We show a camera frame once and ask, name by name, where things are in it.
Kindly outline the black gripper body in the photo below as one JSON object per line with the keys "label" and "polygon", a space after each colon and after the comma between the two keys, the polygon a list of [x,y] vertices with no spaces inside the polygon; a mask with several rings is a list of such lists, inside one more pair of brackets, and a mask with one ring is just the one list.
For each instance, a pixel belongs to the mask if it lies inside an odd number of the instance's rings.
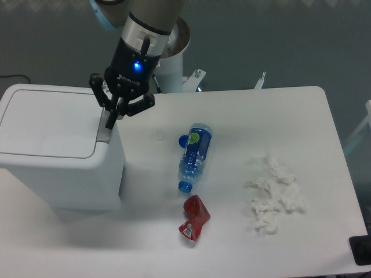
{"label": "black gripper body", "polygon": [[120,96],[119,83],[128,90],[136,90],[149,83],[160,58],[150,55],[149,48],[148,37],[139,43],[139,49],[131,47],[122,38],[119,40],[112,62],[104,73],[104,79],[113,96]]}

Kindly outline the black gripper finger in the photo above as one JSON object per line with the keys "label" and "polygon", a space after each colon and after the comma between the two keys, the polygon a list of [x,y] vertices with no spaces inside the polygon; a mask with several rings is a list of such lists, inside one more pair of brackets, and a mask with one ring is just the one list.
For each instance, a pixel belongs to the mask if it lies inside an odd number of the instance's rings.
{"label": "black gripper finger", "polygon": [[112,129],[120,116],[133,116],[155,105],[155,97],[152,93],[144,94],[141,100],[131,104],[129,103],[129,99],[125,98],[119,103],[115,96],[113,97],[113,101],[113,105],[108,109],[110,114],[105,125],[107,129]]}
{"label": "black gripper finger", "polygon": [[99,106],[106,111],[113,112],[114,107],[112,106],[112,102],[103,90],[104,81],[104,76],[102,74],[92,73],[89,77],[89,85]]}

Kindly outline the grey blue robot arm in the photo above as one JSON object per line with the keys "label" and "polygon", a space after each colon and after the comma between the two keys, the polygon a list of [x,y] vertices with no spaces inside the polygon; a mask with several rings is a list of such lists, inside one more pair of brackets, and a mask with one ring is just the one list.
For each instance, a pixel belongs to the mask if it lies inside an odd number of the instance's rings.
{"label": "grey blue robot arm", "polygon": [[105,27],[122,27],[111,64],[103,74],[92,73],[89,85],[109,116],[106,128],[118,118],[141,113],[155,104],[149,82],[184,1],[91,1]]}

